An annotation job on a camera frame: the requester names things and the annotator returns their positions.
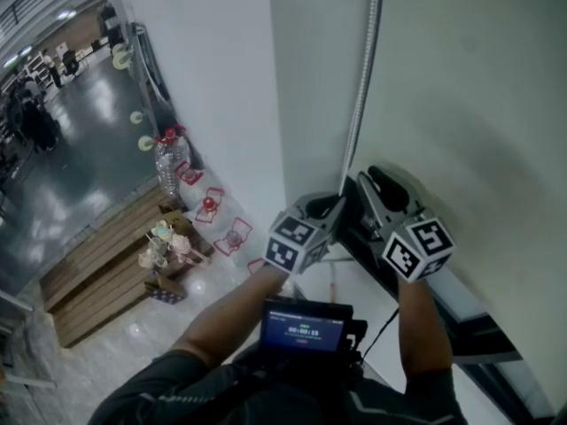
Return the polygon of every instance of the display screen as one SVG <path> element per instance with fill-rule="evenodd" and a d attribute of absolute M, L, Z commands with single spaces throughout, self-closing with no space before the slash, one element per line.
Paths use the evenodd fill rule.
<path fill-rule="evenodd" d="M 264 323 L 265 343 L 313 351 L 335 352 L 344 321 L 283 312 L 268 312 Z"/>

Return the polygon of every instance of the black cable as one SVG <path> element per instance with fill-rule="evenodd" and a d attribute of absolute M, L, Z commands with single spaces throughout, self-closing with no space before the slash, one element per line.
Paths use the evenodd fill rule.
<path fill-rule="evenodd" d="M 388 325 L 393 321 L 393 319 L 398 316 L 398 313 L 400 312 L 400 309 L 397 308 L 394 313 L 392 313 L 392 316 L 390 318 L 388 318 L 388 321 L 386 323 L 384 323 L 384 326 L 382 326 L 382 328 L 380 329 L 380 331 L 378 332 L 378 335 L 376 336 L 376 338 L 374 339 L 374 342 L 372 342 L 372 344 L 369 346 L 369 348 L 364 352 L 364 356 L 362 356 L 362 361 L 364 362 L 364 360 L 366 359 L 366 355 L 369 353 L 369 351 L 372 349 L 372 346 L 374 346 L 374 343 L 377 342 L 378 338 L 382 335 L 382 333 L 386 330 L 386 328 L 388 327 Z"/>

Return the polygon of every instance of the forearm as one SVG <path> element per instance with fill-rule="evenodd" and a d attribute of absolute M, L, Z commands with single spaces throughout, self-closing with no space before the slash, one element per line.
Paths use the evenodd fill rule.
<path fill-rule="evenodd" d="M 192 352 L 209 367 L 220 365 L 252 333 L 260 322 L 264 299 L 277 294 L 287 277 L 275 267 L 263 267 L 201 312 L 172 349 Z"/>
<path fill-rule="evenodd" d="M 426 282 L 399 280 L 400 354 L 408 380 L 449 369 L 451 344 Z"/>

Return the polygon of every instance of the floor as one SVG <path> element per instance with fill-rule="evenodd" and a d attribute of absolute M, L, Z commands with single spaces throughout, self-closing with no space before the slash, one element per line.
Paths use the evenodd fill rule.
<path fill-rule="evenodd" d="M 55 390 L 11 385 L 4 390 L 10 424 L 82 425 L 97 405 L 151 360 L 167 350 L 201 310 L 248 276 L 222 256 L 208 268 L 193 268 L 183 285 L 188 297 L 176 305 L 146 299 L 71 350 L 57 342 L 43 311 L 37 282 L 21 298 L 35 305 L 12 336 L 15 375 L 51 379 Z M 245 346 L 258 339 L 256 331 Z"/>
<path fill-rule="evenodd" d="M 50 87 L 47 107 L 61 125 L 58 146 L 35 154 L 7 185 L 0 220 L 0 289 L 16 294 L 61 258 L 66 244 L 96 217 L 155 175 L 152 151 L 137 140 L 151 135 L 129 115 L 142 105 L 127 71 L 113 68 L 107 48 L 61 90 Z"/>

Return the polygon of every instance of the chair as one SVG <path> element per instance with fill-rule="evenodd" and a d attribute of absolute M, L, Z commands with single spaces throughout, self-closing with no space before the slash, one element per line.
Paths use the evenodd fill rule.
<path fill-rule="evenodd" d="M 79 62 L 77 61 L 77 57 L 75 55 L 74 50 L 68 50 L 63 54 L 63 65 L 65 66 L 65 75 L 73 75 L 76 77 L 77 71 L 79 71 Z"/>

